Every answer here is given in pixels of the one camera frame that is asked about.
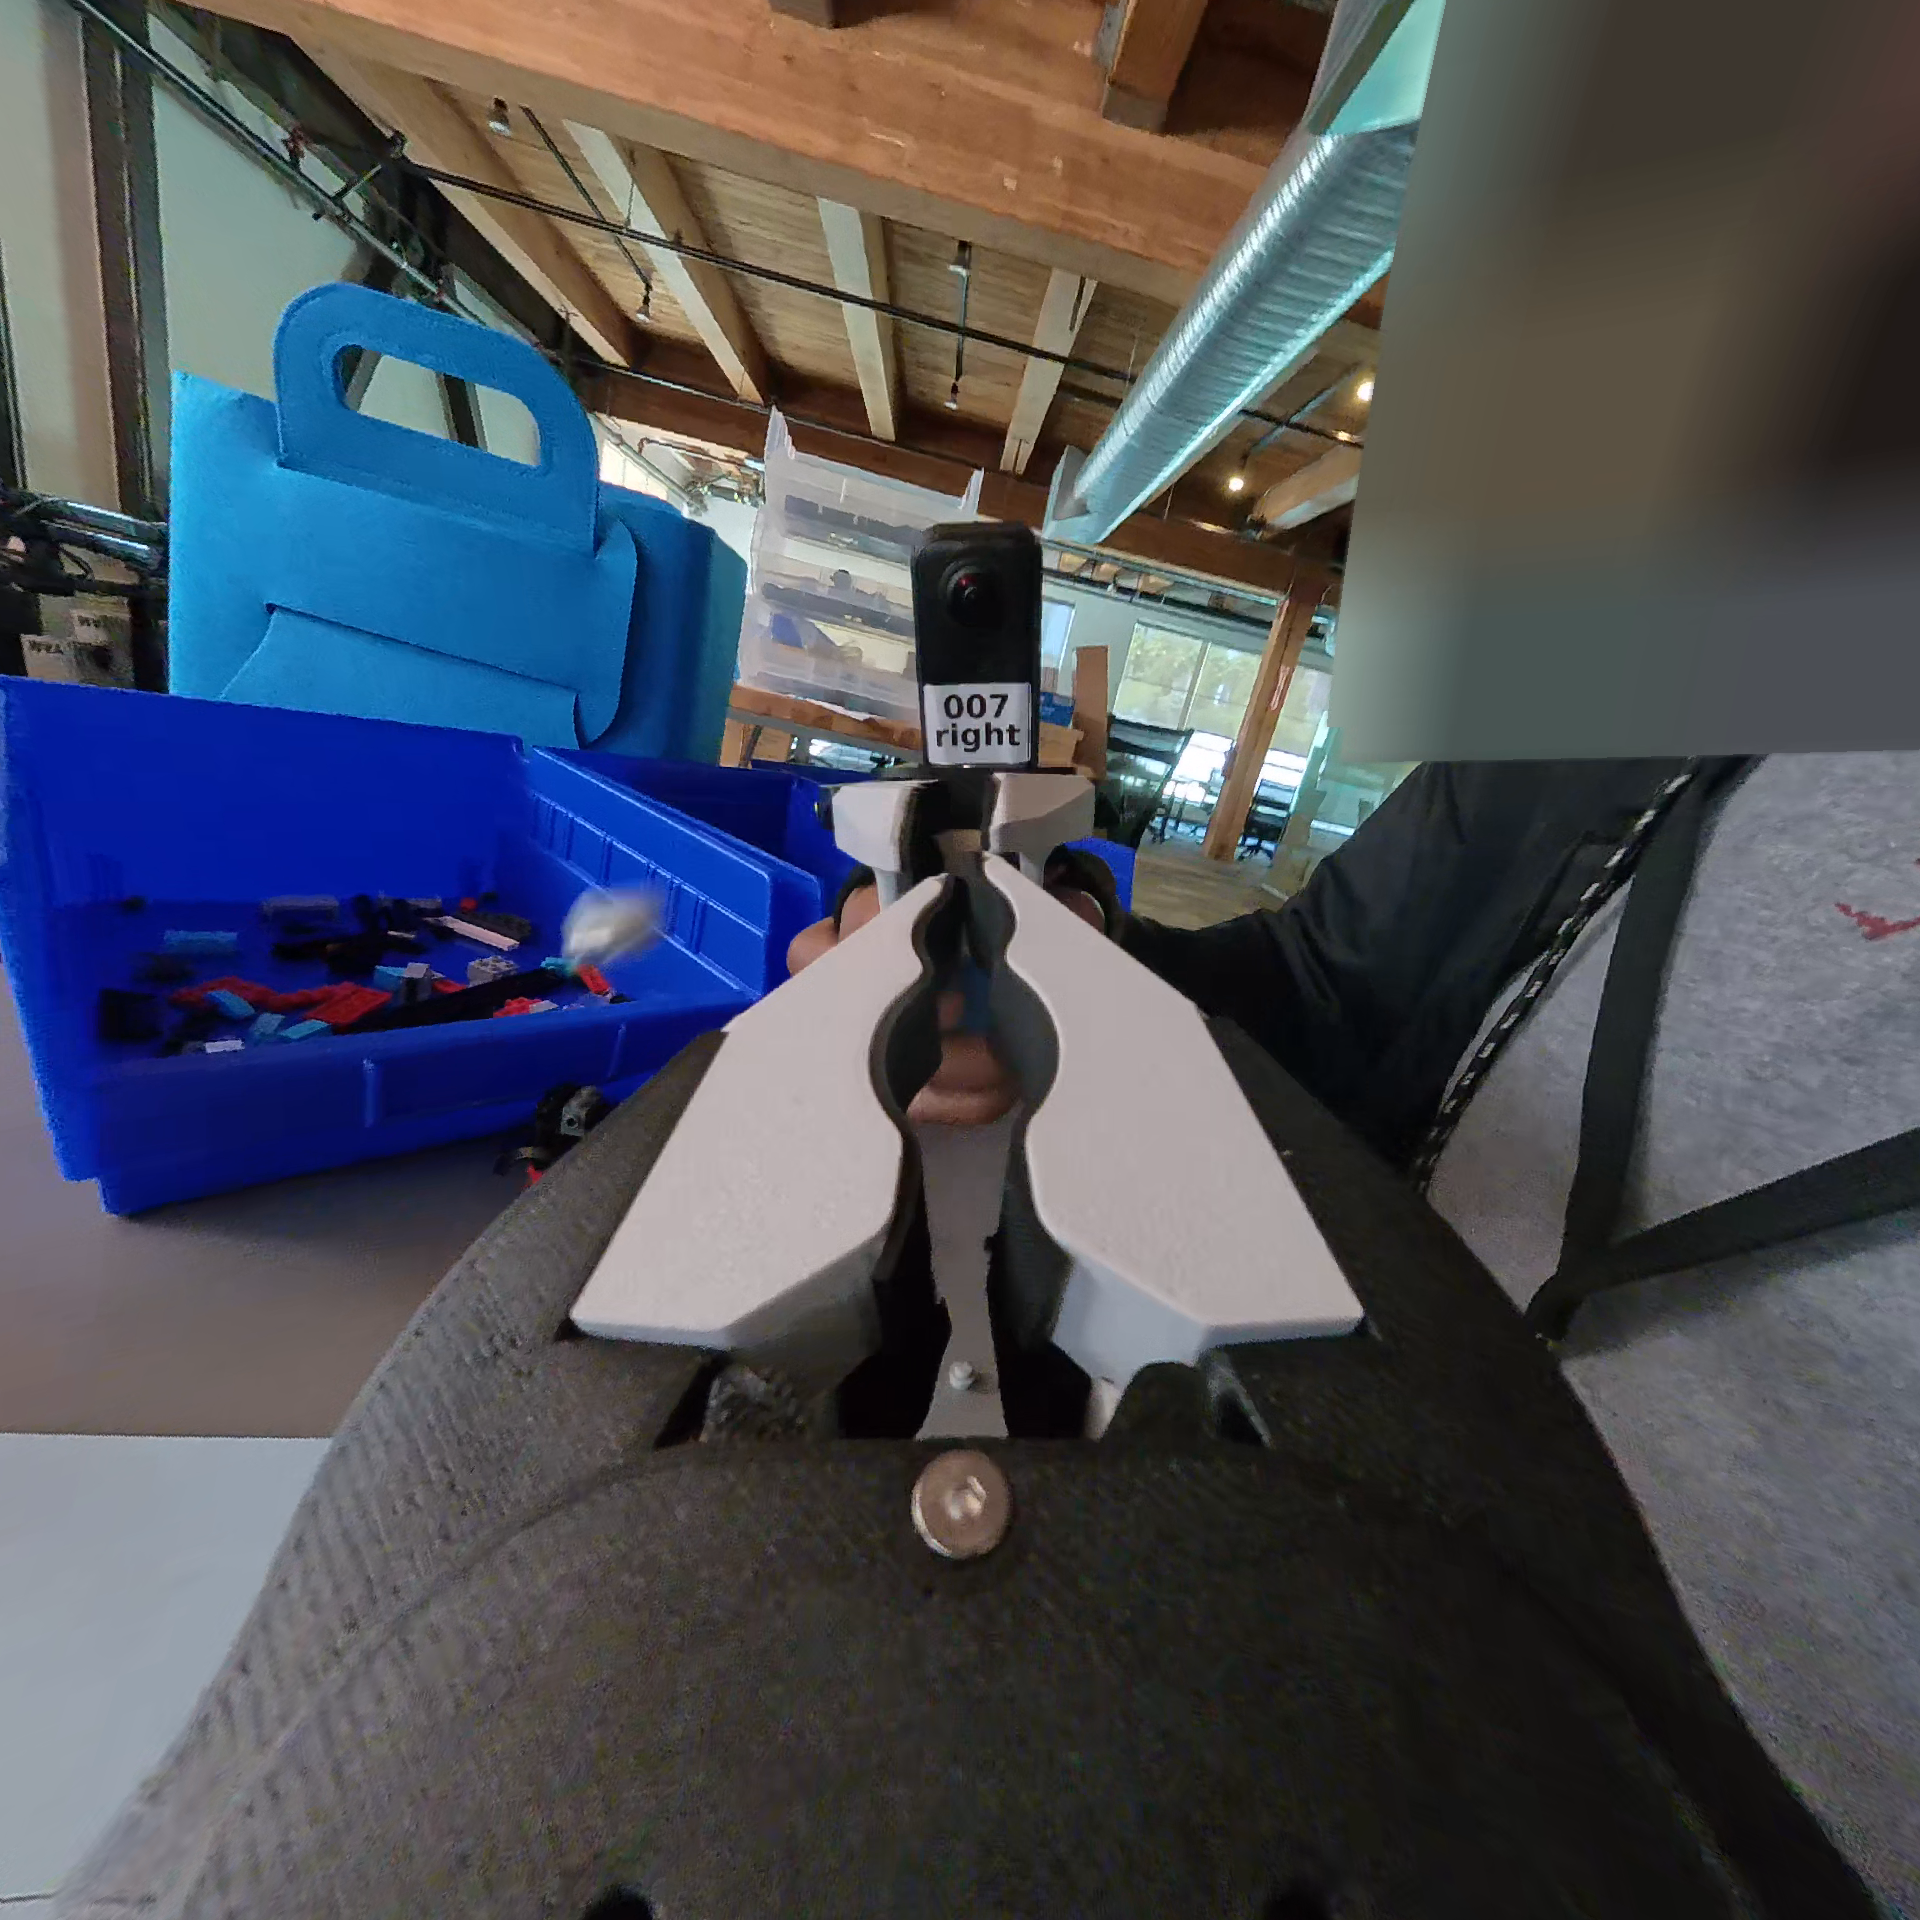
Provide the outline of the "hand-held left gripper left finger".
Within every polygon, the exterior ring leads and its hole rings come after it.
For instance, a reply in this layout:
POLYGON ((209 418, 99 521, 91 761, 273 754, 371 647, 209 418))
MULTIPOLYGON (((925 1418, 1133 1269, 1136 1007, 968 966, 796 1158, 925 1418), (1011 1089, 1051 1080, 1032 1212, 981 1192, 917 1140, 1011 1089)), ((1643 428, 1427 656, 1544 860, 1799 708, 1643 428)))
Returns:
POLYGON ((906 1103, 943 1060, 937 938, 914 884, 739 1014, 569 1309, 659 1346, 877 1346, 880 1269, 917 1181, 906 1103))

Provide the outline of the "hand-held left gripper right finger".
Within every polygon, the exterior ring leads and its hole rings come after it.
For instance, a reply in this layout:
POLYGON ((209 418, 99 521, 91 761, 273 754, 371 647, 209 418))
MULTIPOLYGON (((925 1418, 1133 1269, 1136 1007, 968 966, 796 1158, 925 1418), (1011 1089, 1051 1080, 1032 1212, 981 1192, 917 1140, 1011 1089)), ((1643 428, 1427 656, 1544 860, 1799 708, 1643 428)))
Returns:
POLYGON ((1362 1308, 1197 1007, 991 854, 971 917, 1021 1089, 993 1269, 1008 1352, 1131 1380, 1362 1308))

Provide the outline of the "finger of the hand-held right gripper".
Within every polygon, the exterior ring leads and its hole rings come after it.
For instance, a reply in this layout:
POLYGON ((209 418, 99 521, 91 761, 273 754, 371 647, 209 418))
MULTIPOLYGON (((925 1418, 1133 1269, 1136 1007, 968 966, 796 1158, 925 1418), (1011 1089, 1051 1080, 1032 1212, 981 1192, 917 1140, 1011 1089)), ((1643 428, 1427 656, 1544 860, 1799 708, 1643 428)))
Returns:
POLYGON ((981 801, 981 872, 1001 886, 1011 870, 1043 884, 1060 846, 1093 834, 1098 788, 1088 777, 991 777, 981 801))
POLYGON ((923 784, 839 784, 833 839, 866 868, 880 904, 895 904, 919 877, 923 784))

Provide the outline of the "small pale grey toy piece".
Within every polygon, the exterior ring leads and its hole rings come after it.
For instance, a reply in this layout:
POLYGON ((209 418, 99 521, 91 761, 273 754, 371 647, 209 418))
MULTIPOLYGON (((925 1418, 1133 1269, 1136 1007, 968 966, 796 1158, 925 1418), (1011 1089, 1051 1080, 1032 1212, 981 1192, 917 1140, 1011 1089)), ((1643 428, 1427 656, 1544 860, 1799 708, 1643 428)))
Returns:
POLYGON ((571 969, 607 969, 659 945, 667 897, 655 884, 591 889, 560 926, 560 957, 571 969))

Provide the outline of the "person's right forearm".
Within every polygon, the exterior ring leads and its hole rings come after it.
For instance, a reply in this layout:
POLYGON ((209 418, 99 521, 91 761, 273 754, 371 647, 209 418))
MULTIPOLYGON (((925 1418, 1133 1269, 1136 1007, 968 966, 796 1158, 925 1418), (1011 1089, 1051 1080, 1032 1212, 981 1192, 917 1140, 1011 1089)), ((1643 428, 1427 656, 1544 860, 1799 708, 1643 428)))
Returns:
POLYGON ((1282 904, 1120 944, 1407 1168, 1515 969, 1529 816, 1523 765, 1427 762, 1282 904))

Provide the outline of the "person's right hand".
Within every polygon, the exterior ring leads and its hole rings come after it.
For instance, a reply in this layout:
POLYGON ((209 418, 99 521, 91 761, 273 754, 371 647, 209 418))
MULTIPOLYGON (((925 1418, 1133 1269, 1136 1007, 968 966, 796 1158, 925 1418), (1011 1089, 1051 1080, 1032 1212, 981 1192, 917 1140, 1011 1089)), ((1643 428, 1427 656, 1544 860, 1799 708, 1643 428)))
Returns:
MULTIPOLYGON (((1099 881, 1111 884, 1109 870, 1099 864, 1081 864, 1073 842, 1051 853, 1043 877, 1049 895, 1069 908, 1081 921, 1103 934, 1111 934, 1120 911, 1114 895, 1096 890, 1099 881)), ((874 874, 850 866, 841 877, 831 909, 804 926, 787 948, 787 972, 794 976, 847 934, 865 927, 880 911, 874 874)), ((912 1096, 908 1117, 923 1124, 975 1126, 997 1121, 1019 1100, 1019 1082, 995 1048, 993 1034, 975 1040, 956 1031, 956 996, 951 984, 940 996, 943 1062, 925 1085, 912 1096)))

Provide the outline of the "clear plastic drawer stack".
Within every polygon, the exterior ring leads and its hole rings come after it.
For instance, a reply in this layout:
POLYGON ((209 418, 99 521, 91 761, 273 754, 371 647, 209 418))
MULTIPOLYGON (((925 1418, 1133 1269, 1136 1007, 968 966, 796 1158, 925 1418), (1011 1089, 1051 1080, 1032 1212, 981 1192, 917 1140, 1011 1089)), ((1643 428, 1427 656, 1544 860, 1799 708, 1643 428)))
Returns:
POLYGON ((736 682, 914 726, 921 719, 912 560, 929 528, 979 517, 957 493, 804 453, 770 414, 736 682))

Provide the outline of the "grey toy brick model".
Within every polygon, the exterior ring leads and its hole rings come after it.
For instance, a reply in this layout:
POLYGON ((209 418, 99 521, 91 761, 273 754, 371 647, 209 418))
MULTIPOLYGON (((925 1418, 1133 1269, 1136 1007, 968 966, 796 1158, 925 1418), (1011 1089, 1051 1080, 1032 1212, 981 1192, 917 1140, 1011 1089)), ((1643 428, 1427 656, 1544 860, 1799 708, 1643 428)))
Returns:
POLYGON ((521 1135, 508 1142, 495 1162, 501 1177, 537 1184, 565 1154, 581 1145, 615 1108, 601 1088, 560 1082, 536 1103, 521 1135))

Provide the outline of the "pile of red black toy bricks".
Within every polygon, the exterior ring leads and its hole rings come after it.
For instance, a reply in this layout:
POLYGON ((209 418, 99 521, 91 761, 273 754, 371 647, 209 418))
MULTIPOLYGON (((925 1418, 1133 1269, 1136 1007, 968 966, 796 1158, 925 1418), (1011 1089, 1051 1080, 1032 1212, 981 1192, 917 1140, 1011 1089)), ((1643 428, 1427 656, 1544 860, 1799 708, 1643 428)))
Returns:
POLYGON ((183 1058, 624 1004, 615 966, 641 954, 567 966, 565 913, 544 926, 498 890, 132 895, 103 929, 83 1006, 101 1047, 183 1058))

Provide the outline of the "blue felt bag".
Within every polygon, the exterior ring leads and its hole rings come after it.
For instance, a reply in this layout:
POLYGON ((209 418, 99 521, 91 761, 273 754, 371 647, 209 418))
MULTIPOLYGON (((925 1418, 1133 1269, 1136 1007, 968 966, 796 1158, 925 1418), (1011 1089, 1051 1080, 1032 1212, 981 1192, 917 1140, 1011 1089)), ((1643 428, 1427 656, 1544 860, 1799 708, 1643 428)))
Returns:
POLYGON ((332 281, 290 302, 274 394, 175 373, 168 688, 711 761, 751 589, 711 525, 610 487, 567 382, 529 342, 332 281), (533 462, 351 406, 375 351, 504 392, 533 462))

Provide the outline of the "white flat sheet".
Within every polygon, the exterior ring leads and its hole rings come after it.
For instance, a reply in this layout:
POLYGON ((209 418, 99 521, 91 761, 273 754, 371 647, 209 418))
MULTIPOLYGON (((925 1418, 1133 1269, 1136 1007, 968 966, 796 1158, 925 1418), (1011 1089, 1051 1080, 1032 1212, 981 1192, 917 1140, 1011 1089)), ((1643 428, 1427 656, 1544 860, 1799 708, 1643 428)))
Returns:
POLYGON ((2 1894, 52 1893, 181 1734, 321 1437, 2 1437, 2 1894))

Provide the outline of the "wooden support post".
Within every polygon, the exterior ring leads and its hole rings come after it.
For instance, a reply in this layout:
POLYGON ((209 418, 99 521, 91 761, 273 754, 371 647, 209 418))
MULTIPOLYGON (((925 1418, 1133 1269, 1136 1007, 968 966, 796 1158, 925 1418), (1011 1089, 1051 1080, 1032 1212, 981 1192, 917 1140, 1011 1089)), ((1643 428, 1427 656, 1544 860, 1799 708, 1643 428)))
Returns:
POLYGON ((1333 566, 1325 562, 1301 564, 1271 621, 1256 670, 1256 685, 1232 749, 1224 761, 1220 788, 1208 822, 1202 853, 1213 861, 1232 864, 1237 856, 1312 616, 1328 597, 1333 577, 1333 566))

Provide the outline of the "silver ventilation duct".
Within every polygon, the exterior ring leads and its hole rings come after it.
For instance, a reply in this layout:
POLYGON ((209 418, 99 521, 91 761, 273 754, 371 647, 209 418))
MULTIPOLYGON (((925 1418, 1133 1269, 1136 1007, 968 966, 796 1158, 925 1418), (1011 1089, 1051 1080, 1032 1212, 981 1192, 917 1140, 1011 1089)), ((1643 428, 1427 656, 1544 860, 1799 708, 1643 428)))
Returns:
POLYGON ((1440 1, 1341 1, 1304 122, 1091 453, 1067 453, 1044 537, 1103 544, 1304 360, 1387 273, 1440 1))

